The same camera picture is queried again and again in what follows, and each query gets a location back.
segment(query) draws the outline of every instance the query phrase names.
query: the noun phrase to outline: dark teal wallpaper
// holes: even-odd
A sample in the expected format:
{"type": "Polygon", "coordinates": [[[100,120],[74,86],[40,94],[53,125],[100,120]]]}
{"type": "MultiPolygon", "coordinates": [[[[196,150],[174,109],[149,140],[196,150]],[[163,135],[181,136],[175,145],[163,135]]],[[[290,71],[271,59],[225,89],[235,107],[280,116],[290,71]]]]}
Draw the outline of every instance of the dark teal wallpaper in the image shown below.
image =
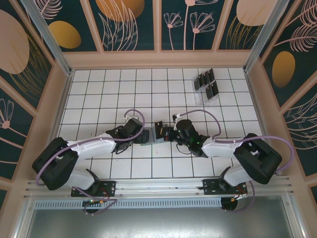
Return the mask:
{"type": "Polygon", "coordinates": [[[52,65],[8,0],[0,22],[0,76],[36,109],[52,65]]]}
{"type": "Polygon", "coordinates": [[[12,179],[33,117],[0,89],[0,177],[12,179]]]}
{"type": "Polygon", "coordinates": [[[250,50],[275,1],[234,0],[219,50],[250,50]]]}
{"type": "Polygon", "coordinates": [[[274,31],[272,32],[270,38],[267,40],[267,43],[264,45],[264,47],[263,47],[263,49],[262,49],[262,51],[261,51],[261,53],[260,53],[260,57],[261,57],[261,58],[262,58],[263,54],[265,53],[265,51],[267,50],[269,44],[271,43],[273,36],[276,34],[277,30],[278,30],[279,27],[281,26],[281,24],[282,24],[284,18],[286,17],[286,15],[287,15],[289,9],[291,8],[291,6],[293,5],[293,3],[294,3],[294,0],[290,0],[290,1],[288,2],[288,5],[287,5],[287,7],[286,7],[286,10],[284,11],[283,15],[282,15],[281,18],[279,19],[279,21],[278,21],[278,23],[277,23],[277,25],[276,25],[274,31]]]}
{"type": "Polygon", "coordinates": [[[317,70],[317,2],[304,0],[264,62],[282,106],[317,70]]]}
{"type": "Polygon", "coordinates": [[[305,175],[317,173],[317,84],[284,114],[284,119],[305,175]]]}
{"type": "Polygon", "coordinates": [[[154,50],[152,0],[89,0],[105,51],[154,50]]]}
{"type": "Polygon", "coordinates": [[[63,52],[96,51],[80,0],[34,0],[63,52]]]}
{"type": "Polygon", "coordinates": [[[223,3],[222,0],[162,0],[161,49],[210,50],[223,3]]]}
{"type": "Polygon", "coordinates": [[[4,199],[5,199],[6,193],[7,193],[6,190],[0,189],[0,211],[1,211],[1,207],[2,207],[2,205],[4,203],[4,199]]]}
{"type": "Polygon", "coordinates": [[[311,191],[312,191],[313,197],[315,199],[315,203],[317,204],[317,186],[311,187],[311,191]]]}

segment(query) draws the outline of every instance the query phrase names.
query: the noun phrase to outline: black grid line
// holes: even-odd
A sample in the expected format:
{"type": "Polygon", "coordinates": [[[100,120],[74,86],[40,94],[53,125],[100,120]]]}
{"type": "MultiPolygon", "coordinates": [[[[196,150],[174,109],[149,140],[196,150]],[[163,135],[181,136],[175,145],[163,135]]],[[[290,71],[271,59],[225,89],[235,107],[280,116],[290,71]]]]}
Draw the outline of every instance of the black grid line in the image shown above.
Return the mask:
{"type": "Polygon", "coordinates": [[[78,123],[78,129],[77,129],[77,135],[76,135],[76,140],[78,140],[78,133],[79,133],[79,128],[80,128],[80,121],[81,121],[81,117],[82,117],[82,115],[83,115],[85,99],[86,99],[86,95],[84,96],[83,107],[82,107],[82,109],[81,109],[81,114],[80,114],[80,119],[79,119],[79,123],[78,123]]]}
{"type": "MultiPolygon", "coordinates": [[[[101,95],[101,98],[100,98],[100,104],[99,104],[99,112],[98,112],[98,119],[97,119],[97,125],[96,125],[96,133],[95,133],[95,136],[98,136],[97,135],[97,131],[98,131],[98,125],[99,125],[99,116],[100,116],[100,108],[101,108],[101,103],[102,103],[102,101],[103,101],[103,96],[101,95]]],[[[90,169],[91,169],[91,167],[92,167],[92,165],[93,165],[93,158],[91,159],[91,165],[90,165],[90,169]]]]}
{"type": "MultiPolygon", "coordinates": [[[[120,79],[121,79],[121,70],[120,70],[120,77],[119,77],[119,88],[118,88],[117,108],[116,108],[115,120],[114,120],[114,127],[115,127],[115,128],[117,127],[119,92],[120,92],[120,79]]],[[[113,162],[113,154],[111,155],[111,165],[110,165],[110,173],[109,173],[109,178],[110,178],[110,179],[111,179],[111,171],[112,171],[112,162],[113,162]]]]}
{"type": "MultiPolygon", "coordinates": [[[[167,93],[168,93],[168,118],[170,119],[170,110],[169,110],[169,90],[168,90],[168,72],[166,69],[166,78],[167,78],[167,93]]],[[[172,143],[170,144],[170,158],[172,161],[172,177],[174,177],[174,172],[173,172],[173,153],[172,153],[172,143]]]]}

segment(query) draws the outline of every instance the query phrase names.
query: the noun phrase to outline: flower illustration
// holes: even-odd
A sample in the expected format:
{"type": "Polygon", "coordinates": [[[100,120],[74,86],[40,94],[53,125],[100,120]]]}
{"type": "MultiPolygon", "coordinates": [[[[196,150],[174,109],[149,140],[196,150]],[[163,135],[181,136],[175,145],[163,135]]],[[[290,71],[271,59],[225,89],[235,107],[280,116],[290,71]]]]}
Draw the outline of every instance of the flower illustration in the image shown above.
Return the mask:
{"type": "Polygon", "coordinates": [[[186,7],[185,25],[184,25],[184,50],[186,50],[186,26],[187,26],[187,16],[188,16],[189,7],[195,6],[195,5],[207,5],[207,4],[212,4],[216,2],[218,2],[218,0],[185,0],[187,7],[186,7]]]}
{"type": "Polygon", "coordinates": [[[3,98],[0,99],[0,128],[8,129],[13,114],[14,103],[8,100],[7,106],[3,98]]]}
{"type": "Polygon", "coordinates": [[[213,18],[212,13],[201,13],[197,19],[197,12],[190,14],[190,23],[194,32],[194,40],[193,40],[193,50],[195,49],[195,37],[196,34],[202,32],[213,31],[215,29],[215,25],[212,24],[213,18]]]}
{"type": "Polygon", "coordinates": [[[173,43],[172,43],[172,36],[170,33],[171,28],[173,27],[179,27],[184,25],[184,22],[181,20],[182,18],[180,17],[179,13],[172,13],[169,15],[169,13],[164,14],[164,20],[167,24],[168,31],[169,31],[169,40],[170,40],[170,45],[172,47],[172,50],[174,50],[173,43]]]}
{"type": "Polygon", "coordinates": [[[194,5],[207,5],[218,2],[218,0],[185,0],[186,5],[194,6],[194,5]]]}

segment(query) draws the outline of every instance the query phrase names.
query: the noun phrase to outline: floral wallpaper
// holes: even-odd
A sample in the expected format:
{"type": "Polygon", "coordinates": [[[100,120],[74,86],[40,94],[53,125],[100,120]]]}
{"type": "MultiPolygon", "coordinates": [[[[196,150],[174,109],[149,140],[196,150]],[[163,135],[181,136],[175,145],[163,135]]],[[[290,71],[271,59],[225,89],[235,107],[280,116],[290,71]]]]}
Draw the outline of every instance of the floral wallpaper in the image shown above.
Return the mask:
{"type": "Polygon", "coordinates": [[[37,108],[52,65],[8,0],[0,5],[0,78],[37,108]]]}
{"type": "Polygon", "coordinates": [[[317,70],[317,1],[303,0],[264,62],[282,106],[317,70]]]}
{"type": "Polygon", "coordinates": [[[33,117],[0,89],[0,177],[12,179],[33,117]]]}
{"type": "Polygon", "coordinates": [[[161,49],[210,50],[222,0],[162,0],[161,49]]]}

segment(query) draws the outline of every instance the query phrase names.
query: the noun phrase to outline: orange circle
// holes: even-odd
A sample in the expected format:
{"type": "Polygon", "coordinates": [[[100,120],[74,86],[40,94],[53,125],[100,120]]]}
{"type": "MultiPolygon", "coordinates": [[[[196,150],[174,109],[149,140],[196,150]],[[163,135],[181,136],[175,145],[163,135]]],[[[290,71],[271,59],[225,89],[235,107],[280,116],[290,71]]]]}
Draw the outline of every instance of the orange circle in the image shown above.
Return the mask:
{"type": "Polygon", "coordinates": [[[108,18],[114,21],[127,21],[129,17],[125,17],[126,13],[121,2],[124,4],[127,13],[129,9],[137,18],[144,9],[144,0],[96,0],[100,11],[108,18]]]}

